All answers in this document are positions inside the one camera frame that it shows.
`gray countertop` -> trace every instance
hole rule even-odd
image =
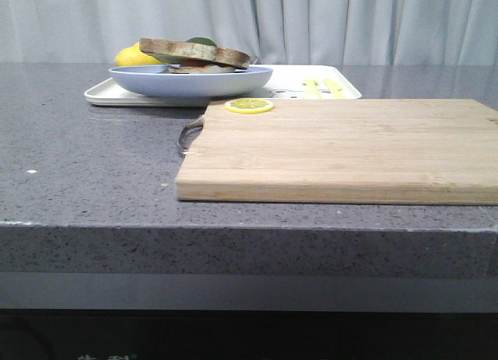
[[[498,275],[498,207],[178,201],[175,143],[203,110],[94,106],[83,92],[109,67],[0,64],[0,271]],[[497,68],[339,70],[363,98],[473,98],[498,110]]]

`food on plate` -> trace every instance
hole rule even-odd
[[[166,72],[179,74],[213,74],[249,68],[251,57],[242,51],[217,47],[204,37],[188,41],[142,38],[140,51],[168,66]]]
[[[140,66],[140,65],[162,65],[164,62],[140,51],[140,42],[126,47],[117,53],[116,65],[118,66]]]
[[[260,114],[272,110],[273,102],[262,98],[237,98],[225,102],[225,108],[239,114]]]

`white curtain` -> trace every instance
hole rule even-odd
[[[258,63],[494,65],[498,0],[0,0],[0,61],[114,61],[141,37]]]

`lime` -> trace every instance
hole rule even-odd
[[[226,101],[225,108],[239,114],[259,114],[273,109],[273,102],[262,98],[238,98]]]
[[[207,37],[192,37],[191,39],[188,39],[187,42],[209,45],[210,47],[216,46],[215,42],[211,39],[208,39]]]
[[[162,65],[164,62],[140,51],[140,43],[135,43],[117,53],[116,65],[118,66],[140,66],[140,65]]]

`wooden cutting board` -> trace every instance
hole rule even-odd
[[[498,112],[475,100],[273,101],[210,103],[179,199],[498,204]]]

